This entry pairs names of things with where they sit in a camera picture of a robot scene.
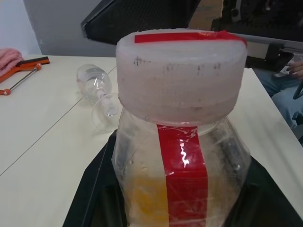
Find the frosted plastic cap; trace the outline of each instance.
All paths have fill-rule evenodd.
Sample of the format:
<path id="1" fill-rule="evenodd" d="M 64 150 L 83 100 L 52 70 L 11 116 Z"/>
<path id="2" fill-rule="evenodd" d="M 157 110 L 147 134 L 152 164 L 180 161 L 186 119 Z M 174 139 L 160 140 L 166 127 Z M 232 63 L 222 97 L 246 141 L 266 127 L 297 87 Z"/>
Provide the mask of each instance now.
<path id="1" fill-rule="evenodd" d="M 132 33 L 116 49 L 120 102 L 162 124 L 215 122 L 236 104 L 246 56 L 246 43 L 227 32 Z"/>

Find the hand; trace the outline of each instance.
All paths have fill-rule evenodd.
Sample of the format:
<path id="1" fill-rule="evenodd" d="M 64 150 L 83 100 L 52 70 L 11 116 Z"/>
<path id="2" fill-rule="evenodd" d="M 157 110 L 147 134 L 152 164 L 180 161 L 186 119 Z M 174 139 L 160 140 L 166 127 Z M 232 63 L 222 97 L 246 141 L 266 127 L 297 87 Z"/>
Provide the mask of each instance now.
<path id="1" fill-rule="evenodd" d="M 294 75 L 298 78 L 303 78 L 303 61 L 297 61 L 292 63 L 289 68 L 289 75 Z"/>

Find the blue jeans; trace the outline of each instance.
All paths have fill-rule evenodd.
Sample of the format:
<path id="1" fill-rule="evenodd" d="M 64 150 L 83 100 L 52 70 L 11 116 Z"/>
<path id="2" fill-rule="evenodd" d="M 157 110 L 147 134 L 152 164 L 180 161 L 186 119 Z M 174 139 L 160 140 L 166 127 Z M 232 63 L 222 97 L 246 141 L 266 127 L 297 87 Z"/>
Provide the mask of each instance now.
<path id="1" fill-rule="evenodd" d="M 272 72 L 254 69 L 263 87 L 275 103 L 291 129 L 297 126 L 296 118 L 303 116 L 303 96 L 293 100 L 300 80 L 291 76 L 276 78 Z"/>

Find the pink knit fabric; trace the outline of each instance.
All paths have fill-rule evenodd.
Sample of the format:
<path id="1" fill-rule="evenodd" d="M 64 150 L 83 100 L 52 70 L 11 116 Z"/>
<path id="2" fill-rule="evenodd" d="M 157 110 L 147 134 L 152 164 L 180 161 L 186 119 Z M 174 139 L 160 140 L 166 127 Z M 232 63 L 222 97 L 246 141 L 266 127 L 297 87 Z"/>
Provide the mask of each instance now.
<path id="1" fill-rule="evenodd" d="M 22 60 L 23 58 L 19 51 L 11 48 L 0 49 L 0 77 Z"/>

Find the red tape strip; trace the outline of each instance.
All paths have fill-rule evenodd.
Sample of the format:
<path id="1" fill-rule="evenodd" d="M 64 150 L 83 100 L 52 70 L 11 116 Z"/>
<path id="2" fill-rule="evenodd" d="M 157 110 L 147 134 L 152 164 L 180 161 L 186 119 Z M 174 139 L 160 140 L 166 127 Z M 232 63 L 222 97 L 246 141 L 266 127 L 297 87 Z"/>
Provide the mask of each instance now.
<path id="1" fill-rule="evenodd" d="M 157 33 L 157 34 L 143 34 L 135 35 L 134 42 L 151 43 L 164 41 L 190 41 L 190 40 L 240 40 L 245 43 L 245 39 L 232 35 L 226 31 L 221 32 L 183 32 L 183 33 Z"/>
<path id="2" fill-rule="evenodd" d="M 197 127 L 157 125 L 170 227 L 205 227 L 208 177 Z"/>

